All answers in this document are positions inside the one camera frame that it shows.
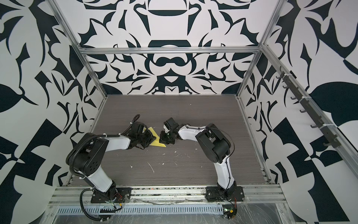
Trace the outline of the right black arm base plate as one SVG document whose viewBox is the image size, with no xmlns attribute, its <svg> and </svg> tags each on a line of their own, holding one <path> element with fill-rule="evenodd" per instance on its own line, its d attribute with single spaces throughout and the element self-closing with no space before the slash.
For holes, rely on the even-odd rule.
<svg viewBox="0 0 358 224">
<path fill-rule="evenodd" d="M 241 186 L 232 186 L 228 190 L 218 186 L 209 186 L 205 188 L 205 198 L 208 202 L 243 202 L 245 198 L 243 188 Z"/>
</svg>

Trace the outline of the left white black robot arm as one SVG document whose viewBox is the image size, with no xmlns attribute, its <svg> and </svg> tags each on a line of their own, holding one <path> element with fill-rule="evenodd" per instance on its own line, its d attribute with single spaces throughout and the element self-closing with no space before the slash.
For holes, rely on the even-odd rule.
<svg viewBox="0 0 358 224">
<path fill-rule="evenodd" d="M 101 167 L 104 154 L 134 147 L 145 149 L 155 140 L 153 133 L 141 122 L 133 122 L 124 133 L 86 133 L 68 154 L 66 164 L 72 175 L 85 180 L 96 193 L 112 200 L 117 194 L 116 184 Z"/>
</svg>

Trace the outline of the yellow square paper sheet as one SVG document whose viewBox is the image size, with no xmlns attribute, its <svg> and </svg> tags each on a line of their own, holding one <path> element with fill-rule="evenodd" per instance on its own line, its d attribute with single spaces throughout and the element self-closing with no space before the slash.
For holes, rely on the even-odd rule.
<svg viewBox="0 0 358 224">
<path fill-rule="evenodd" d="M 165 144 L 159 142 L 159 136 L 158 136 L 158 134 L 155 132 L 155 130 L 154 130 L 152 127 L 149 127 L 148 130 L 149 130 L 149 131 L 152 133 L 152 135 L 155 137 L 155 140 L 150 144 L 150 146 L 166 147 Z"/>
</svg>

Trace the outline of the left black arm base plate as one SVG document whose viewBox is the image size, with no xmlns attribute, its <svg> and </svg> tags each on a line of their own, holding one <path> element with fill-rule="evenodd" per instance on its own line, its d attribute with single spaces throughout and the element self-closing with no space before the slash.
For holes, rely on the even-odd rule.
<svg viewBox="0 0 358 224">
<path fill-rule="evenodd" d="M 132 188 L 129 187 L 111 188 L 107 192 L 100 192 L 95 189 L 90 202 L 109 203 L 112 201 L 114 203 L 124 203 L 130 200 L 131 191 Z"/>
</svg>

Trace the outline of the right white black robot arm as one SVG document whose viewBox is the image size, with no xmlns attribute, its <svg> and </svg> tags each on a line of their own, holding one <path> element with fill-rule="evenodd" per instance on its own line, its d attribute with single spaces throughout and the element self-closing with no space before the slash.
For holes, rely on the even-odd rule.
<svg viewBox="0 0 358 224">
<path fill-rule="evenodd" d="M 232 175 L 229 158 L 231 143 L 214 124 L 205 127 L 194 127 L 189 124 L 178 124 L 173 118 L 164 122 L 159 142 L 174 144 L 176 140 L 195 141 L 199 144 L 205 156 L 214 164 L 217 173 L 217 185 L 227 197 L 236 189 L 236 182 Z"/>
</svg>

